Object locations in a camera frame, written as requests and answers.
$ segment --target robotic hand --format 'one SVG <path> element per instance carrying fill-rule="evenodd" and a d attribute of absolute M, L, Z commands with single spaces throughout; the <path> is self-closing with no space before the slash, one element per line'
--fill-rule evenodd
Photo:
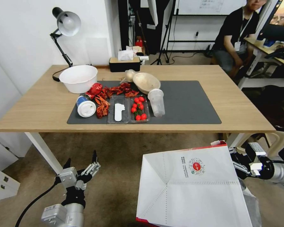
<path fill-rule="evenodd" d="M 284 188 L 284 148 L 279 157 L 269 159 L 258 143 L 248 143 L 246 154 L 231 151 L 231 158 L 239 178 L 246 177 L 270 180 Z"/>
<path fill-rule="evenodd" d="M 46 207 L 41 220 L 54 227 L 83 227 L 83 209 L 86 204 L 84 190 L 87 182 L 98 173 L 100 167 L 96 151 L 93 152 L 92 164 L 78 172 L 75 167 L 70 167 L 68 159 L 58 176 L 59 183 L 61 182 L 67 191 L 66 199 L 61 204 Z"/>

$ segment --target black tissue box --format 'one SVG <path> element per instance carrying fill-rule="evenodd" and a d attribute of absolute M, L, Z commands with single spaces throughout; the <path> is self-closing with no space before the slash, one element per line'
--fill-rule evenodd
<path fill-rule="evenodd" d="M 134 57 L 130 61 L 118 61 L 118 58 L 109 59 L 109 68 L 111 72 L 125 72 L 126 70 L 133 69 L 140 71 L 140 58 Z"/>

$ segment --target lamp shade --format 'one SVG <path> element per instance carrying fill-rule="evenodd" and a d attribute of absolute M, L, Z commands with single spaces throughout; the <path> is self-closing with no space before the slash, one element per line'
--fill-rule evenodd
<path fill-rule="evenodd" d="M 63 11 L 59 7 L 53 8 L 53 15 L 57 18 L 58 29 L 64 36 L 74 36 L 81 27 L 79 16 L 73 12 Z"/>

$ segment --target white plastic bowl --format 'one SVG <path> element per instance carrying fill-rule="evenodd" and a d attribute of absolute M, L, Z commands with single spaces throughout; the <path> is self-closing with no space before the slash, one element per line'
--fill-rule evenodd
<path fill-rule="evenodd" d="M 70 92 L 81 94 L 97 82 L 97 73 L 98 70 L 94 66 L 73 66 L 64 70 L 59 79 Z"/>

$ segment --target whiteboard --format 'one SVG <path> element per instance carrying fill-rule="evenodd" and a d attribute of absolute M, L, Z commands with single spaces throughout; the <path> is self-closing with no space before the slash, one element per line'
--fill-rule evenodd
<path fill-rule="evenodd" d="M 179 15 L 229 15 L 244 5 L 246 0 L 176 0 L 174 13 L 179 8 Z"/>

